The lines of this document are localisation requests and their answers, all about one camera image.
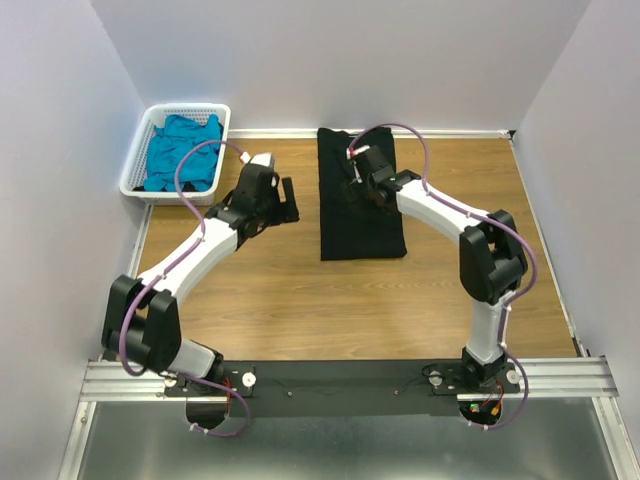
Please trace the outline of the black t shirt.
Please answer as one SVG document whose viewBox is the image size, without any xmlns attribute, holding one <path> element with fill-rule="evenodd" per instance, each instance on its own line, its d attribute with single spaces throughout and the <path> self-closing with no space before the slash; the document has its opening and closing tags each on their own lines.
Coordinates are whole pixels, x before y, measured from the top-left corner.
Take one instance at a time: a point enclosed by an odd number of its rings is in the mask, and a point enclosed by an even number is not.
<svg viewBox="0 0 640 480">
<path fill-rule="evenodd" d="M 323 261 L 399 259 L 407 254 L 402 217 L 355 194 L 346 149 L 355 137 L 317 130 L 320 258 Z"/>
</svg>

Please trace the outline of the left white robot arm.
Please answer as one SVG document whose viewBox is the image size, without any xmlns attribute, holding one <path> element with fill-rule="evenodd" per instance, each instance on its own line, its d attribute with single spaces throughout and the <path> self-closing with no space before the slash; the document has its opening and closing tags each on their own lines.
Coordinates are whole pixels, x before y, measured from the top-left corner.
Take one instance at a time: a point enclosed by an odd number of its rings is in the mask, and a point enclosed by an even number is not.
<svg viewBox="0 0 640 480">
<path fill-rule="evenodd" d="M 111 285 L 102 346 L 154 373 L 187 376 L 201 395 L 225 380 L 223 356 L 181 333 L 179 308 L 219 262 L 266 228 L 298 221 L 293 183 L 280 177 L 268 153 L 251 158 L 236 187 L 210 208 L 179 247 L 137 278 L 119 276 Z"/>
</svg>

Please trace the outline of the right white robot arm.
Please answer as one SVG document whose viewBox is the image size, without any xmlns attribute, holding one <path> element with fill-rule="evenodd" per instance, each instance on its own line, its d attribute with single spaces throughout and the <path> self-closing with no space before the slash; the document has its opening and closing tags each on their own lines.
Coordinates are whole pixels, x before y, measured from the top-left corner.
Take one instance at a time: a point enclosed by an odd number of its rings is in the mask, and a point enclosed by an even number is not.
<svg viewBox="0 0 640 480">
<path fill-rule="evenodd" d="M 354 194 L 420 220 L 457 246 L 459 278 L 471 298 L 472 318 L 456 373 L 465 389 L 485 390 L 505 370 L 510 302 L 528 269 L 512 216 L 472 208 L 410 170 L 395 171 L 377 146 L 349 148 L 347 162 L 355 176 Z"/>
</svg>

